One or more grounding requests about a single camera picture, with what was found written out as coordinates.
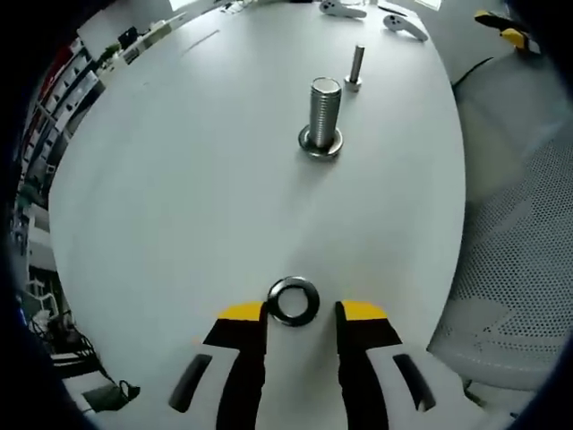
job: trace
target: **white controller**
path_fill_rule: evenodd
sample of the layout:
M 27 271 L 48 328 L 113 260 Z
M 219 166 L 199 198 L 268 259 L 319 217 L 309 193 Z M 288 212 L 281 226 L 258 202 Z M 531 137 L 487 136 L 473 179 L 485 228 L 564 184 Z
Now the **white controller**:
M 388 30 L 400 31 L 404 30 L 414 36 L 416 39 L 425 42 L 428 39 L 428 35 L 423 32 L 422 29 L 416 27 L 412 22 L 398 15 L 387 15 L 384 17 L 384 25 Z
M 324 0 L 319 6 L 319 9 L 322 13 L 326 13 L 327 15 L 342 16 L 345 18 L 364 18 L 366 16 L 365 11 L 345 6 L 338 0 Z

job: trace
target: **mesh chair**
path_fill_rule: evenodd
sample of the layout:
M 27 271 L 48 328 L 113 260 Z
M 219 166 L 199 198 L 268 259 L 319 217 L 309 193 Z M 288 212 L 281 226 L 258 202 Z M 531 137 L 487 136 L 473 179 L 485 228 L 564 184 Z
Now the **mesh chair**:
M 573 324 L 573 109 L 545 60 L 516 55 L 457 99 L 466 224 L 429 350 L 475 382 L 535 390 Z

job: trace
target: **round table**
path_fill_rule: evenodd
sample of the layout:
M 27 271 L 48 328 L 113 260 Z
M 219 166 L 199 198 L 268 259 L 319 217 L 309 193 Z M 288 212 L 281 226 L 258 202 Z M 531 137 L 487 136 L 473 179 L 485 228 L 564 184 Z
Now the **round table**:
M 114 377 L 140 383 L 220 311 L 291 275 L 316 286 L 321 309 L 300 329 L 269 320 L 268 375 L 335 367 L 342 299 L 379 305 L 404 342 L 427 346 L 458 258 L 462 134 L 432 42 L 367 10 L 208 13 L 118 71 L 85 116 L 52 185 L 51 237 L 77 322 Z M 363 86 L 343 93 L 344 147 L 317 162 L 297 140 L 310 85 L 343 84 L 357 43 Z

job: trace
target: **cable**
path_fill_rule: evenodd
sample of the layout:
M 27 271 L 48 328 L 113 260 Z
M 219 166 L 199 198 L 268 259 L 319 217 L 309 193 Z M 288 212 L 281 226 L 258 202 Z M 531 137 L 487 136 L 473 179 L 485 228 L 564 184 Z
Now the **cable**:
M 475 71 L 475 69 L 477 69 L 478 67 L 481 67 L 482 65 L 484 65 L 485 63 L 487 63 L 488 61 L 490 61 L 490 60 L 492 60 L 492 59 L 493 59 L 493 57 L 490 56 L 489 58 L 486 58 L 486 59 L 480 61 L 480 62 L 479 62 L 478 64 L 476 64 L 474 67 L 472 67 L 471 69 L 469 69 L 469 70 L 466 72 L 466 74 L 464 74 L 461 78 L 458 79 L 457 82 L 452 83 L 451 89 L 452 89 L 454 92 L 456 92 L 456 90 L 458 89 L 459 85 L 460 85 L 463 81 L 465 81 L 465 80 L 467 79 L 467 77 Z

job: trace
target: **silver bolt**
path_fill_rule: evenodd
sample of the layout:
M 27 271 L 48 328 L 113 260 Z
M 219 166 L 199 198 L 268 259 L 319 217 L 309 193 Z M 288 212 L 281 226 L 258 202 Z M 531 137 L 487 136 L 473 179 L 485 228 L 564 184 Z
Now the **silver bolt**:
M 355 56 L 352 60 L 352 69 L 350 74 L 345 78 L 345 87 L 348 90 L 358 92 L 362 86 L 362 79 L 360 79 L 360 68 L 362 67 L 362 60 L 364 57 L 364 46 L 356 45 Z
M 317 78 L 311 86 L 309 138 L 318 148 L 334 141 L 342 90 L 332 78 Z
M 342 148 L 337 129 L 342 89 L 332 78 L 317 78 L 311 86 L 309 124 L 299 133 L 301 148 L 317 159 L 332 159 Z

